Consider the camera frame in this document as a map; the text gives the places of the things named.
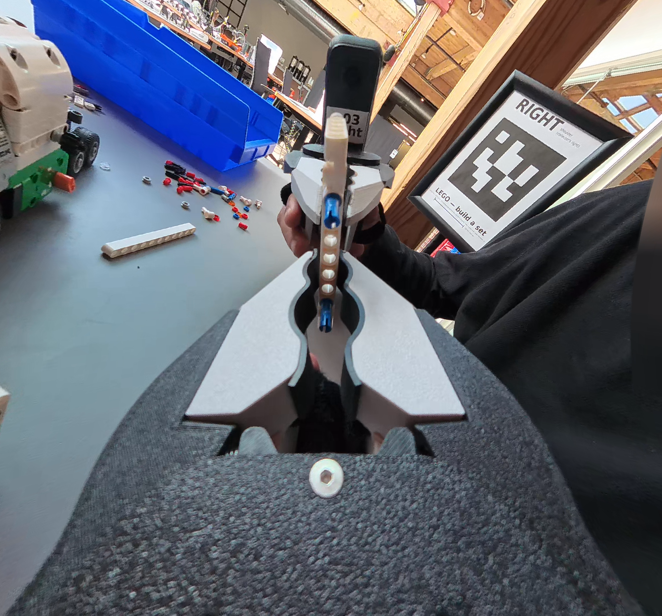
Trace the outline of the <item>long white lego beam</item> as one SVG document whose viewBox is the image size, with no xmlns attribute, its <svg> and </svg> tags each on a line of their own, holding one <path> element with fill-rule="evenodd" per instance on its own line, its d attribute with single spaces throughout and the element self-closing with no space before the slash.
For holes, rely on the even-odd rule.
<svg viewBox="0 0 662 616">
<path fill-rule="evenodd" d="M 101 247 L 101 252 L 109 257 L 121 257 L 145 248 L 161 245 L 169 241 L 177 240 L 194 234 L 196 227 L 193 224 L 185 223 L 172 226 L 162 230 L 156 230 L 141 235 L 107 242 Z"/>
</svg>

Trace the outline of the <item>white lego beam blue pins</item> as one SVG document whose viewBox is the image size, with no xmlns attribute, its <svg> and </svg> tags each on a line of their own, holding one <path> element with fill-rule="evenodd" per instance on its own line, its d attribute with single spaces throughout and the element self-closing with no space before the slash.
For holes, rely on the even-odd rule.
<svg viewBox="0 0 662 616">
<path fill-rule="evenodd" d="M 333 327 L 334 300 L 340 263 L 344 193 L 348 170 L 348 128 L 343 114 L 327 118 L 322 167 L 322 205 L 320 209 L 319 251 L 319 329 L 329 333 Z"/>
</svg>

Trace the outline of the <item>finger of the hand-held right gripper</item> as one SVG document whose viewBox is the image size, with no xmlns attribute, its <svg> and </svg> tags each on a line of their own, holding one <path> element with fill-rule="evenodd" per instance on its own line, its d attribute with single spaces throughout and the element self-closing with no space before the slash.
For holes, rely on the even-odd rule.
<svg viewBox="0 0 662 616">
<path fill-rule="evenodd" d="M 332 163 L 313 157 L 302 157 L 292 171 L 292 190 L 302 210 L 301 225 L 307 238 L 312 237 L 313 226 L 320 226 L 319 235 L 323 246 L 332 244 L 332 233 L 324 226 L 323 213 L 324 184 L 323 173 L 326 166 Z"/>
<path fill-rule="evenodd" d="M 348 166 L 343 208 L 344 246 L 352 244 L 357 225 L 377 207 L 383 189 L 384 182 L 378 167 Z"/>
</svg>

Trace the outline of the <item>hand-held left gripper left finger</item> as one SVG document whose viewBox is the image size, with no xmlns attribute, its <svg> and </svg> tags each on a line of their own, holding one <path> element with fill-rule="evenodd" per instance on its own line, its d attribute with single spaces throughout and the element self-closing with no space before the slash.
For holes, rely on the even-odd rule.
<svg viewBox="0 0 662 616">
<path fill-rule="evenodd" d="M 293 317 L 310 285 L 308 251 L 238 311 L 185 415 L 194 422 L 264 428 L 277 451 L 292 452 L 298 410 L 290 381 L 300 377 L 308 351 Z"/>
</svg>

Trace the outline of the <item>person's right hand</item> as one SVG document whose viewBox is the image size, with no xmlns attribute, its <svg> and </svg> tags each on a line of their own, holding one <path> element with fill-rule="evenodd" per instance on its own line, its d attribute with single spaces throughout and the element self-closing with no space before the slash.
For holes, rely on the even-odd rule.
<svg viewBox="0 0 662 616">
<path fill-rule="evenodd" d="M 302 227 L 303 219 L 302 209 L 294 197 L 290 194 L 286 205 L 282 207 L 277 215 L 277 222 L 282 231 L 287 246 L 296 258 L 301 257 L 308 251 L 319 248 L 320 240 L 317 234 L 311 231 L 310 237 Z M 380 223 L 379 209 L 374 208 L 364 219 L 363 229 L 371 228 Z M 350 253 L 354 257 L 360 257 L 367 246 L 363 244 L 352 244 Z"/>
</svg>

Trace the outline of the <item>group of small red lego pieces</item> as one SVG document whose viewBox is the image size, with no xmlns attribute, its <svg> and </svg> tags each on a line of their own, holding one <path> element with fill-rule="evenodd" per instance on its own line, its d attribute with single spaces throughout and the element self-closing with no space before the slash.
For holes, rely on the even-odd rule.
<svg viewBox="0 0 662 616">
<path fill-rule="evenodd" d="M 220 222 L 220 215 L 209 206 L 212 203 L 223 203 L 230 209 L 232 218 L 236 221 L 238 228 L 246 232 L 248 231 L 248 221 L 251 213 L 259 211 L 263 207 L 263 201 L 259 198 L 241 195 L 226 185 L 210 184 L 202 177 L 172 160 L 164 162 L 163 170 L 162 186 L 176 192 L 176 195 L 180 198 L 180 206 L 183 209 L 193 207 L 190 199 L 195 201 L 195 196 L 210 198 L 210 203 L 204 203 L 201 206 L 201 214 L 209 222 Z"/>
</svg>

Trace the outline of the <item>blue plastic bin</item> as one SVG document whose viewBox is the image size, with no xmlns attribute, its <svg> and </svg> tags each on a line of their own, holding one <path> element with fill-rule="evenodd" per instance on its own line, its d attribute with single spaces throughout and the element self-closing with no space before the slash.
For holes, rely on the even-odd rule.
<svg viewBox="0 0 662 616">
<path fill-rule="evenodd" d="M 125 0 L 31 0 L 72 75 L 225 171 L 271 153 L 283 114 Z"/>
</svg>

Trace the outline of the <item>white green lego truck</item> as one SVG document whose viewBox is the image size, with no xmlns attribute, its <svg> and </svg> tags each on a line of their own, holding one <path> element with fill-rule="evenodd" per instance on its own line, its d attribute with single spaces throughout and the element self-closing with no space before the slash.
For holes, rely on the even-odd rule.
<svg viewBox="0 0 662 616">
<path fill-rule="evenodd" d="M 1 17 L 1 218 L 34 207 L 53 189 L 73 192 L 100 139 L 71 109 L 73 79 L 60 50 Z"/>
</svg>

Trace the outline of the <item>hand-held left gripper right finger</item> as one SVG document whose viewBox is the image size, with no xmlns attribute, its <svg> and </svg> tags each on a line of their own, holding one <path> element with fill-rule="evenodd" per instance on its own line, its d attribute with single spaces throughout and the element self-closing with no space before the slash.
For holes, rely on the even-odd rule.
<svg viewBox="0 0 662 616">
<path fill-rule="evenodd" d="M 465 408 L 416 309 L 350 254 L 343 254 L 341 398 L 348 425 L 377 452 L 393 428 L 458 422 Z"/>
</svg>

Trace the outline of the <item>black framed marker sign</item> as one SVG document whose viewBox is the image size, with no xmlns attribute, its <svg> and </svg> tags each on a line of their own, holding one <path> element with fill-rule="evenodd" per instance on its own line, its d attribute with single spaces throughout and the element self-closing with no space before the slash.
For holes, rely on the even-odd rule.
<svg viewBox="0 0 662 616">
<path fill-rule="evenodd" d="M 632 139 L 514 71 L 409 195 L 460 252 L 558 201 Z"/>
</svg>

